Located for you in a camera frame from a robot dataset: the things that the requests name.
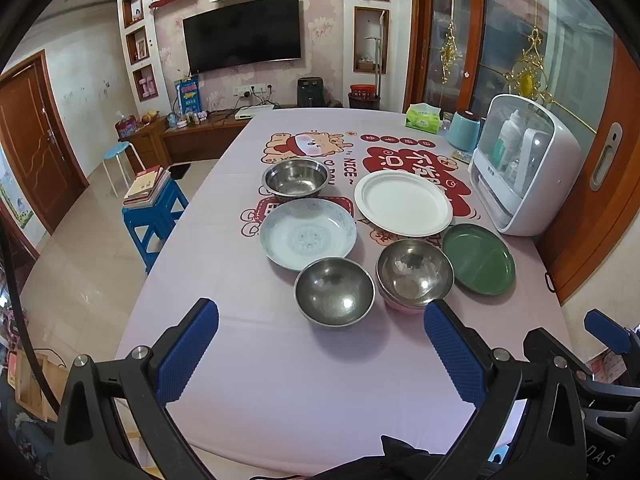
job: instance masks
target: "black tv screen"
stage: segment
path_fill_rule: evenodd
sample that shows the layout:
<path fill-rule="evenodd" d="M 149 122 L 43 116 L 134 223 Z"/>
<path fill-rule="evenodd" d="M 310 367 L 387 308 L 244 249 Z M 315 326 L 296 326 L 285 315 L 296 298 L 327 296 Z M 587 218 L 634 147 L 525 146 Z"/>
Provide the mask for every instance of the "black tv screen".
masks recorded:
<path fill-rule="evenodd" d="M 254 0 L 182 20 L 191 73 L 300 59 L 299 9 L 298 0 Z"/>

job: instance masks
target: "transparent lid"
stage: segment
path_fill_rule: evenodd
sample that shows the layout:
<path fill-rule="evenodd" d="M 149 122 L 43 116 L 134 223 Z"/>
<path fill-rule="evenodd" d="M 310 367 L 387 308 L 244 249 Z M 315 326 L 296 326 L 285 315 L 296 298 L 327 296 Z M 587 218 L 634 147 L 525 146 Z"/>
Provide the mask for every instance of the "transparent lid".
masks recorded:
<path fill-rule="evenodd" d="M 478 149 L 522 198 L 553 134 L 553 121 L 543 108 L 518 96 L 501 95 L 491 105 Z"/>

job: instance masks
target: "stack of books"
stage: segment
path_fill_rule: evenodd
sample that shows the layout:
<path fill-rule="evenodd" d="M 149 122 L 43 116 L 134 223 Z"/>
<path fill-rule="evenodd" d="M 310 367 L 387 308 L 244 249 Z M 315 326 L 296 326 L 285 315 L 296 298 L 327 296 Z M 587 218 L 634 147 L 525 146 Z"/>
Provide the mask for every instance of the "stack of books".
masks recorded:
<path fill-rule="evenodd" d="M 127 209 L 151 207 L 170 178 L 171 174 L 160 166 L 137 173 L 122 205 Z"/>

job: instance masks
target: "white plate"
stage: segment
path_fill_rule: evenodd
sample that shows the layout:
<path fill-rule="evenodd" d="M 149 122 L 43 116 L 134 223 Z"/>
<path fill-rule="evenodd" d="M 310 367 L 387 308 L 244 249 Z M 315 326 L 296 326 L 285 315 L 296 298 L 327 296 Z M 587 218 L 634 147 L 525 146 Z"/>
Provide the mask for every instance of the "white plate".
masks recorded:
<path fill-rule="evenodd" d="M 402 236 L 439 233 L 453 218 L 451 202 L 438 186 L 405 171 L 375 171 L 355 189 L 360 212 L 378 227 Z"/>
<path fill-rule="evenodd" d="M 355 220 L 343 207 L 319 198 L 281 204 L 260 225 L 265 254 L 290 270 L 302 270 L 320 258 L 343 258 L 355 243 Z"/>

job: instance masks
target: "stool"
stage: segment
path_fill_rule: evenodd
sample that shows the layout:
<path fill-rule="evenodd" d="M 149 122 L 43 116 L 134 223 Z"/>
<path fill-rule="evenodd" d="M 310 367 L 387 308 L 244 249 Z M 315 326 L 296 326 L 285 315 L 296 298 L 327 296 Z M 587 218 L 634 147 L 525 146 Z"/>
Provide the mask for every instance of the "stool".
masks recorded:
<path fill-rule="evenodd" d="M 123 140 L 122 142 L 118 142 L 115 146 L 113 146 L 112 148 L 109 148 L 107 150 L 107 152 L 102 156 L 102 165 L 104 166 L 104 171 L 107 172 L 107 178 L 109 179 L 109 183 L 111 184 L 111 189 L 113 189 L 113 192 L 116 196 L 118 196 L 118 192 L 116 191 L 115 186 L 113 185 L 113 180 L 111 179 L 111 175 L 109 174 L 109 170 L 107 169 L 107 165 L 104 163 L 105 160 L 109 160 L 110 158 L 117 158 L 118 159 L 118 165 L 120 166 L 120 172 L 122 173 L 122 177 L 124 179 L 125 184 L 127 184 L 127 189 L 129 188 L 129 181 L 127 180 L 127 176 L 124 173 L 124 169 L 122 168 L 122 163 L 120 161 L 120 154 L 126 150 L 128 147 L 131 147 L 131 149 L 133 150 L 134 155 L 136 155 L 136 159 L 138 160 L 138 162 L 140 163 L 140 167 L 142 168 L 142 170 L 146 170 L 145 165 L 142 164 L 142 160 L 140 159 L 140 156 L 138 155 L 138 152 L 136 151 L 136 147 L 131 144 L 128 140 Z"/>
<path fill-rule="evenodd" d="M 184 212 L 184 210 L 171 211 L 176 201 L 178 201 L 184 209 L 189 205 L 178 184 L 170 178 L 166 184 L 164 184 L 160 195 L 158 195 L 158 198 L 152 206 L 133 209 L 122 208 L 122 220 L 145 263 L 147 274 L 151 271 L 159 254 L 159 252 L 150 252 L 148 250 L 151 237 L 155 234 L 159 240 L 166 241 L 171 231 L 174 230 L 175 221 L 177 221 Z M 138 227 L 146 227 L 142 239 L 136 232 L 136 228 Z"/>

